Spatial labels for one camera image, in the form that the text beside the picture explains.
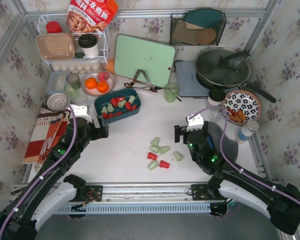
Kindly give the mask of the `clear plastic cup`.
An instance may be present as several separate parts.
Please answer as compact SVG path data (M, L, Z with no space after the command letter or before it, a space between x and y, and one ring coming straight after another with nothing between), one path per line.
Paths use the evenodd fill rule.
M86 106L86 107L88 107L90 105L89 97L84 92L80 92L78 95L76 95L74 97L73 102L77 106Z

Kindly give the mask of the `teal storage basket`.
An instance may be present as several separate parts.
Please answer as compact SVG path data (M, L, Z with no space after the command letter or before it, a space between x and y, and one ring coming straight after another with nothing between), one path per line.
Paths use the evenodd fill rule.
M103 117L107 124L136 115L140 107L141 99L131 88L111 91L94 101L97 116Z

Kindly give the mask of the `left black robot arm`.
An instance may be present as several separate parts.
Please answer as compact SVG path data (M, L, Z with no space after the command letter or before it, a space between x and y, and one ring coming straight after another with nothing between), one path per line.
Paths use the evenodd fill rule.
M55 183L81 157L90 141L109 136L109 126L102 116L93 121L74 117L65 134L49 151L41 169L22 193L0 211L0 240L33 240L42 225L66 202L84 194L86 182L71 174L53 193Z

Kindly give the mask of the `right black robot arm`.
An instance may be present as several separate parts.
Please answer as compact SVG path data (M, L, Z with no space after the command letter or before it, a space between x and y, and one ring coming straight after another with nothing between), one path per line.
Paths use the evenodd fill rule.
M281 232L294 235L300 224L300 192L292 184L270 182L236 163L239 146L221 134L203 130L187 133L184 144L192 160L209 175L203 189L194 188L197 198L233 199L266 216Z

